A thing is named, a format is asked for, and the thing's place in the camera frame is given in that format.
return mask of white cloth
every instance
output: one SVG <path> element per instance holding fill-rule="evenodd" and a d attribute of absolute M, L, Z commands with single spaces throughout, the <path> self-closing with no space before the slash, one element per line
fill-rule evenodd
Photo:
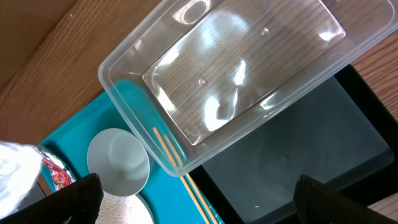
<path fill-rule="evenodd" d="M 0 141 L 0 219 L 16 211 L 33 187 L 42 156 L 35 146 Z"/>

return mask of transparent tray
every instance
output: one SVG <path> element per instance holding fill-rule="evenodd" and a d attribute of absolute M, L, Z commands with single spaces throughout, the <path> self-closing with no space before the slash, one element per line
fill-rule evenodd
<path fill-rule="evenodd" d="M 162 1 L 98 75 L 144 147 L 166 172 L 181 176 L 396 30 L 397 5 Z M 182 165 L 170 161 L 154 128 L 170 139 L 166 146 L 176 149 Z"/>

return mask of teal tray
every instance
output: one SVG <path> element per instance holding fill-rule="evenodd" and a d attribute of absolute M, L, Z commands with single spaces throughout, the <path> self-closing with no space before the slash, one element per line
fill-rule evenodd
<path fill-rule="evenodd" d="M 109 96 L 102 93 L 44 139 L 42 144 L 57 146 L 78 175 L 84 177 L 89 174 L 86 163 L 88 146 L 95 135 L 108 128 L 131 132 Z M 44 167 L 42 174 L 54 192 L 49 170 Z M 156 162 L 140 195 L 150 206 L 155 223 L 204 223 L 181 180 L 166 174 Z M 210 208 L 218 222 L 222 223 L 212 206 Z"/>

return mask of black tray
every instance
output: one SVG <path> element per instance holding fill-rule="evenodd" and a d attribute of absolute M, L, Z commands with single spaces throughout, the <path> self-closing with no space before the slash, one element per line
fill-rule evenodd
<path fill-rule="evenodd" d="M 385 142 L 390 150 L 389 152 L 382 153 L 380 156 L 360 164 L 339 177 L 326 181 L 326 184 L 339 190 L 342 194 L 356 202 L 370 205 L 398 192 L 398 161 L 396 159 L 398 152 L 398 124 L 351 65 L 342 69 L 331 79 L 337 80 L 341 87 L 343 87 L 346 95 L 348 94 L 354 104 L 359 108 L 358 111 L 362 112 L 363 115 L 360 116 L 364 116 L 364 118 L 369 121 L 368 123 L 370 126 L 373 126 L 376 130 L 375 135 L 379 135 L 380 139 Z M 322 84 L 309 93 L 309 95 L 314 94 L 314 91 L 317 91 L 317 89 L 327 88 L 327 86 L 328 84 Z M 277 118 L 278 116 L 283 115 L 278 114 L 273 119 L 280 119 Z M 249 138 L 252 138 L 252 136 L 250 137 L 249 135 L 239 140 L 234 146 L 239 145 L 241 141 L 248 141 Z M 368 172 L 365 176 L 361 175 L 363 173 L 362 170 L 372 170 L 373 167 L 383 164 L 389 159 L 391 161 L 389 161 L 388 165 L 385 167 L 377 169 L 374 172 Z M 198 167 L 190 173 L 203 194 L 214 206 L 225 223 L 244 223 L 243 219 L 238 215 L 237 211 L 229 203 L 203 166 Z M 299 223 L 299 220 L 294 212 L 293 203 L 289 202 L 256 221 L 246 223 Z"/>

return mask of wooden table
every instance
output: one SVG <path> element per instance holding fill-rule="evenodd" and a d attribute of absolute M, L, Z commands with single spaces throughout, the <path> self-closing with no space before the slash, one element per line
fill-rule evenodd
<path fill-rule="evenodd" d="M 38 144 L 96 98 L 103 91 L 99 64 L 158 3 L 77 0 L 0 92 L 0 139 Z M 395 32 L 353 63 L 395 118 L 397 58 Z M 372 208 L 398 220 L 398 195 Z"/>

